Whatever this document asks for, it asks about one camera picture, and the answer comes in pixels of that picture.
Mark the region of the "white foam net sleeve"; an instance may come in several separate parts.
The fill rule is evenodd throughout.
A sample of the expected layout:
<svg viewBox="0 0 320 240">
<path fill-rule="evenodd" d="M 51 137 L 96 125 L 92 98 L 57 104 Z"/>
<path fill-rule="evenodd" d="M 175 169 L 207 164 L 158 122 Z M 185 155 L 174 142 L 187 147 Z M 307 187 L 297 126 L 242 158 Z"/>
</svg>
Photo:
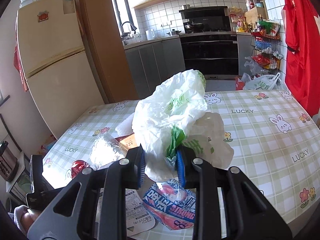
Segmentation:
<svg viewBox="0 0 320 240">
<path fill-rule="evenodd" d="M 89 155 L 91 164 L 96 170 L 126 157 L 127 150 L 108 133 L 99 134 Z"/>
</svg>

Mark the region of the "orange snack packet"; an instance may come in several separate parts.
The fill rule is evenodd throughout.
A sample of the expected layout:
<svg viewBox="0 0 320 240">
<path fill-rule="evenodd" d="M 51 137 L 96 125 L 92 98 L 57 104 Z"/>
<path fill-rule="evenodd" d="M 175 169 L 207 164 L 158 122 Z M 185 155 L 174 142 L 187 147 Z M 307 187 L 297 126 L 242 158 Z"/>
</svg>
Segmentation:
<svg viewBox="0 0 320 240">
<path fill-rule="evenodd" d="M 122 136 L 122 137 L 117 137 L 116 141 L 119 142 L 120 146 L 123 147 L 127 151 L 139 146 L 136 143 L 134 133 L 132 133 L 130 135 Z"/>
</svg>

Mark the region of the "white green plastic bag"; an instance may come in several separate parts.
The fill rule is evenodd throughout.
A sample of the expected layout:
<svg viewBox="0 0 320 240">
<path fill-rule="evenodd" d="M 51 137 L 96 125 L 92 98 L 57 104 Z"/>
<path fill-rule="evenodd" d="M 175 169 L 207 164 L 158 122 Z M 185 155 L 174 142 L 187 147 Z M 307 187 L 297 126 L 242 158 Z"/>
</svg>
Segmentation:
<svg viewBox="0 0 320 240">
<path fill-rule="evenodd" d="M 208 105 L 206 81 L 198 70 L 175 74 L 135 108 L 132 130 L 145 151 L 145 173 L 155 182 L 176 177 L 176 148 L 188 137 Z"/>
</svg>

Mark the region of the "grey kitchen base cabinets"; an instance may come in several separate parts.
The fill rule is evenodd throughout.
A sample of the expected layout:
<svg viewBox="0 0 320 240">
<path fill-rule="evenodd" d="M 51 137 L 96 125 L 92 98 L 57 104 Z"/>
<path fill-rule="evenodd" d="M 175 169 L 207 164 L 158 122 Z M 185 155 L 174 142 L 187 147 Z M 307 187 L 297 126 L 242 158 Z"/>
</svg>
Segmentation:
<svg viewBox="0 0 320 240">
<path fill-rule="evenodd" d="M 139 99 L 150 96 L 158 85 L 185 71 L 179 36 L 125 46 L 125 55 Z"/>
</svg>

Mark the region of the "kitchen faucet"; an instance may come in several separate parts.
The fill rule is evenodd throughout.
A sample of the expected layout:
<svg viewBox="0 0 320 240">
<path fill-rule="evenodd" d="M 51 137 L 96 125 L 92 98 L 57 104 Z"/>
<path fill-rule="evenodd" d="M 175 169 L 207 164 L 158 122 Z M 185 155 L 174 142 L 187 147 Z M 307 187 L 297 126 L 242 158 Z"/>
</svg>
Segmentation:
<svg viewBox="0 0 320 240">
<path fill-rule="evenodd" d="M 120 26 L 121 29 L 121 39 L 129 39 L 132 34 L 136 34 L 137 27 L 130 21 L 125 21 Z"/>
</svg>

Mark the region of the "red shiny foil wrapper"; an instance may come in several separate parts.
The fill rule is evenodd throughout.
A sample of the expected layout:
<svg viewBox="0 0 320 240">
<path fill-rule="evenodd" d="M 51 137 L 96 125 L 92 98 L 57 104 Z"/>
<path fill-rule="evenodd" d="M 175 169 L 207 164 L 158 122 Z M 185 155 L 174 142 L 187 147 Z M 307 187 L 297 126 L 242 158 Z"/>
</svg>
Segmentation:
<svg viewBox="0 0 320 240">
<path fill-rule="evenodd" d="M 89 163 L 83 160 L 76 160 L 71 165 L 71 178 L 74 179 L 84 168 L 90 167 Z"/>
</svg>

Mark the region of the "white paper label sheet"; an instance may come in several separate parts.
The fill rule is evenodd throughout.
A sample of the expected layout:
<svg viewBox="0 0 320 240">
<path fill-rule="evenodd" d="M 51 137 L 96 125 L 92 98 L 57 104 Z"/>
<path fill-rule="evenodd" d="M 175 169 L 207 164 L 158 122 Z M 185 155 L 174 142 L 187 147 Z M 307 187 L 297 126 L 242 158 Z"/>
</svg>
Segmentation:
<svg viewBox="0 0 320 240">
<path fill-rule="evenodd" d="M 136 190 L 126 189 L 125 210 L 127 237 L 151 230 L 156 225 L 154 217 L 146 210 Z"/>
</svg>

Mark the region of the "translucent crumpled plastic bag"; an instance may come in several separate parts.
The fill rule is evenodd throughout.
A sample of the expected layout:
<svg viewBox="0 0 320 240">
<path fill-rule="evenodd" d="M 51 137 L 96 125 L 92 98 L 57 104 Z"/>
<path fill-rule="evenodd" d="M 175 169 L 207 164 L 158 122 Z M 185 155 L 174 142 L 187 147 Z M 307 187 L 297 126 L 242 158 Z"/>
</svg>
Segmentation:
<svg viewBox="0 0 320 240">
<path fill-rule="evenodd" d="M 182 142 L 194 150 L 198 158 L 213 167 L 226 169 L 234 156 L 234 150 L 224 141 L 225 129 L 218 113 L 207 112 L 191 128 L 190 134 Z"/>
</svg>

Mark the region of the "white shopping bag on floor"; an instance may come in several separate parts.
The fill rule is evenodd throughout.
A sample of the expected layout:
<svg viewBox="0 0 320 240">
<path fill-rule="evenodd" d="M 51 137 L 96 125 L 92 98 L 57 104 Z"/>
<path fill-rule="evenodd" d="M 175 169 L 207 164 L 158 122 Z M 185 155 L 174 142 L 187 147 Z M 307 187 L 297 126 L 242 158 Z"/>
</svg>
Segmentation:
<svg viewBox="0 0 320 240">
<path fill-rule="evenodd" d="M 289 91 L 288 87 L 280 78 L 280 73 L 276 75 L 262 75 L 247 82 L 243 90 L 284 90 Z"/>
</svg>

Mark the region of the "cream refrigerator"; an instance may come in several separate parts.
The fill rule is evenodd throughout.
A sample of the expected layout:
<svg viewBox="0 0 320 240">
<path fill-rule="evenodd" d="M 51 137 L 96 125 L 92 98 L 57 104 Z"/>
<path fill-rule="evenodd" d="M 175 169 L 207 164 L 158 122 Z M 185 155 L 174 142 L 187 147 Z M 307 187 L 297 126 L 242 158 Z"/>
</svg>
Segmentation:
<svg viewBox="0 0 320 240">
<path fill-rule="evenodd" d="M 33 101 L 59 138 L 103 104 L 80 33 L 75 0 L 40 0 L 17 12 L 17 46 Z"/>
</svg>

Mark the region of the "black oven stove unit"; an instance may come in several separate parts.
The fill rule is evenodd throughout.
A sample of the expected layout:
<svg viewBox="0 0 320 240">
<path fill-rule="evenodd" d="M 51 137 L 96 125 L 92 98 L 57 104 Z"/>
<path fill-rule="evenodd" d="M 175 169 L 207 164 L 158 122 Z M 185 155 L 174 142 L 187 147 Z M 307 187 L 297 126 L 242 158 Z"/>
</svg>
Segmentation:
<svg viewBox="0 0 320 240">
<path fill-rule="evenodd" d="M 187 31 L 180 36 L 187 70 L 199 70 L 209 76 L 239 74 L 236 33 L 231 31 L 227 6 L 195 7 L 180 10 L 183 25 L 202 23 L 202 32 Z"/>
</svg>

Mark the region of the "white kettle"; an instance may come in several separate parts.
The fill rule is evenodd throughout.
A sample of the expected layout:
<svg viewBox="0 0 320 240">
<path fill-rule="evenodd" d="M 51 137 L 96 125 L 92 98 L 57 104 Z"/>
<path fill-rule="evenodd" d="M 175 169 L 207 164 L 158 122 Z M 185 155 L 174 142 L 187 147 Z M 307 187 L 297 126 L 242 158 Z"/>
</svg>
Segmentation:
<svg viewBox="0 0 320 240">
<path fill-rule="evenodd" d="M 146 30 L 145 33 L 146 33 L 146 38 L 147 38 L 148 41 L 149 40 L 154 40 L 156 38 L 156 35 L 155 35 L 155 32 L 154 32 L 153 29 Z"/>
</svg>

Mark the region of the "steel pot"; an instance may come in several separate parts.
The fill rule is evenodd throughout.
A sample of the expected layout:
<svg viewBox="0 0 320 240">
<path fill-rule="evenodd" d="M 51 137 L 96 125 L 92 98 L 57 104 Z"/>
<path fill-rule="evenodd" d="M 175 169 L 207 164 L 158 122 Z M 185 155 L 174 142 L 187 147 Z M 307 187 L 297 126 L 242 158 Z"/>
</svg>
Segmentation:
<svg viewBox="0 0 320 240">
<path fill-rule="evenodd" d="M 168 34 L 169 36 L 177 36 L 177 35 L 180 34 L 180 32 L 181 32 L 181 31 L 179 31 L 179 30 L 172 29 L 172 30 L 170 30 L 167 34 Z"/>
</svg>

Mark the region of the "black wok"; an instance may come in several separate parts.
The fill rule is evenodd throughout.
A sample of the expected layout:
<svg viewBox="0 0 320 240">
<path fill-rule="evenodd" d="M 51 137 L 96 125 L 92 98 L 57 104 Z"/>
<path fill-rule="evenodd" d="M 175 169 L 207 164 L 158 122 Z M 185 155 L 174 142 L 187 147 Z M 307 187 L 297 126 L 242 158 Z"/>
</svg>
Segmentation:
<svg viewBox="0 0 320 240">
<path fill-rule="evenodd" d="M 187 23 L 184 25 L 184 28 L 187 31 L 202 32 L 203 24 L 202 23 Z"/>
</svg>

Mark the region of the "red apron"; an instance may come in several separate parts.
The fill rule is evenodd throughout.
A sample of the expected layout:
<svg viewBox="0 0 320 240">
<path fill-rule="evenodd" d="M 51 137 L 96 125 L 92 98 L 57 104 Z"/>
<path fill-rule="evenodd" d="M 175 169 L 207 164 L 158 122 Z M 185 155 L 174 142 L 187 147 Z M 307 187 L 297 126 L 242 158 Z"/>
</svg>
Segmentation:
<svg viewBox="0 0 320 240">
<path fill-rule="evenodd" d="M 319 111 L 319 14 L 310 0 L 285 0 L 285 82 L 311 115 Z"/>
</svg>

